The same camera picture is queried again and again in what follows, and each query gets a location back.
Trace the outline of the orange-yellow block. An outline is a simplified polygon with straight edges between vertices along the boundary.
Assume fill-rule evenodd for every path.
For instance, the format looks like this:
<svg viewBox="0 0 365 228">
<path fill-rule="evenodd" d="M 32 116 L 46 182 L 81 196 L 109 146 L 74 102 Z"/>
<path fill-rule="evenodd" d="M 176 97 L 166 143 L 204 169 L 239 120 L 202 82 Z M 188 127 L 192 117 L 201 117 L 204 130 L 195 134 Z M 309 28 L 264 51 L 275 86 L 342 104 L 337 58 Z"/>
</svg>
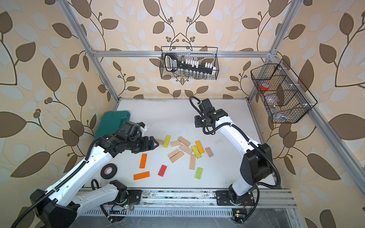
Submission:
<svg viewBox="0 0 365 228">
<path fill-rule="evenodd" d="M 196 144 L 196 147 L 197 147 L 197 149 L 198 149 L 199 153 L 200 153 L 200 154 L 204 154 L 204 149 L 203 149 L 203 147 L 202 147 L 201 142 L 200 142 L 200 141 L 196 141 L 196 142 L 195 142 L 195 144 Z"/>
</svg>

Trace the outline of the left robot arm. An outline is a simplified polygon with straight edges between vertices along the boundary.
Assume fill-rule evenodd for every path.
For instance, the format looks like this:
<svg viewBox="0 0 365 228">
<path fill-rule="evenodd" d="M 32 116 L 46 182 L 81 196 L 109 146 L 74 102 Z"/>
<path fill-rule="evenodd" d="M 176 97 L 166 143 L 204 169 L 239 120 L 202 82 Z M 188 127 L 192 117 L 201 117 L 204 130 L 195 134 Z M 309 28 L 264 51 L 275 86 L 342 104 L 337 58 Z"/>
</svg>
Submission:
<svg viewBox="0 0 365 228">
<path fill-rule="evenodd" d="M 114 201 L 120 192 L 126 190 L 126 186 L 117 180 L 84 195 L 78 196 L 77 193 L 118 154 L 124 151 L 137 154 L 157 148 L 158 141 L 152 136 L 144 136 L 144 132 L 143 122 L 127 121 L 114 134 L 95 139 L 76 167 L 46 190 L 32 193 L 32 205 L 11 226 L 16 228 L 30 212 L 34 212 L 47 228 L 68 228 L 84 212 Z"/>
</svg>

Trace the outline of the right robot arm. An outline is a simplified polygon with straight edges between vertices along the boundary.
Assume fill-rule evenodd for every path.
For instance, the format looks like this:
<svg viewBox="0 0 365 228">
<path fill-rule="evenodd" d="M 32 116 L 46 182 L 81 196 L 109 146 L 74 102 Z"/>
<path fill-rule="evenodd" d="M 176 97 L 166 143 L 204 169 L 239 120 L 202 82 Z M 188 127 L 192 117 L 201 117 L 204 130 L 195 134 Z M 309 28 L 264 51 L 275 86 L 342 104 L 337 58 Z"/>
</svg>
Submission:
<svg viewBox="0 0 365 228">
<path fill-rule="evenodd" d="M 205 135 L 222 133 L 242 155 L 239 179 L 230 185 L 229 197 L 233 204 L 240 204 L 243 198 L 259 186 L 269 189 L 281 187 L 281 177 L 274 165 L 271 148 L 248 137 L 223 109 L 215 109 L 209 99 L 189 98 L 198 112 L 194 117 L 196 128 L 202 128 Z"/>
</svg>

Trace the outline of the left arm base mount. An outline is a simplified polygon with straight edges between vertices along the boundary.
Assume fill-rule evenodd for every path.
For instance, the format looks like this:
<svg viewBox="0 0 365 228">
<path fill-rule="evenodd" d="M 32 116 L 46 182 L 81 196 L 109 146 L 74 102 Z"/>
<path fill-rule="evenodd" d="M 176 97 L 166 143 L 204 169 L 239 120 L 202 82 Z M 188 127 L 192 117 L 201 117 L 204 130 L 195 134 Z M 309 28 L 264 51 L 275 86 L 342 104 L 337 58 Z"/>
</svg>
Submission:
<svg viewBox="0 0 365 228">
<path fill-rule="evenodd" d="M 142 190 L 127 189 L 119 191 L 117 197 L 106 205 L 125 206 L 132 204 L 138 204 L 142 197 Z"/>
</svg>

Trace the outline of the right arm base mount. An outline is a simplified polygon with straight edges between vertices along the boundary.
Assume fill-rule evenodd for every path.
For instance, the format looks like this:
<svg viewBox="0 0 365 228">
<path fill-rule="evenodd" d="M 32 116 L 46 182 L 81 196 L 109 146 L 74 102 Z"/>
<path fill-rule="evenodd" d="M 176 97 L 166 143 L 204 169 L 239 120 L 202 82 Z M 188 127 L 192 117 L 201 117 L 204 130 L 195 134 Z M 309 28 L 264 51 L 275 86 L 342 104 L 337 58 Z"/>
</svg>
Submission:
<svg viewBox="0 0 365 228">
<path fill-rule="evenodd" d="M 255 200 L 252 194 L 236 195 L 233 190 L 218 190 L 215 192 L 218 206 L 254 206 Z"/>
</svg>

